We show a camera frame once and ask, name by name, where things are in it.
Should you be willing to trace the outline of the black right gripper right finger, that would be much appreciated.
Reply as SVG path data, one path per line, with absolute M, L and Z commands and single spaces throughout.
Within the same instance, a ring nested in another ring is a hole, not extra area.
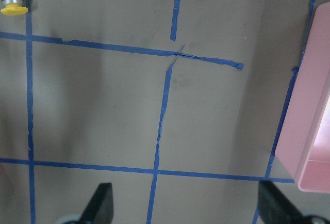
M 272 181 L 258 183 L 257 208 L 265 224 L 299 223 L 304 218 Z

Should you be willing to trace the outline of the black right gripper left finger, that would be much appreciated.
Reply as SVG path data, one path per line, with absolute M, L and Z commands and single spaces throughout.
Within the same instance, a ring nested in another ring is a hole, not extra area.
M 114 216 L 111 183 L 101 183 L 84 209 L 78 223 L 112 223 Z

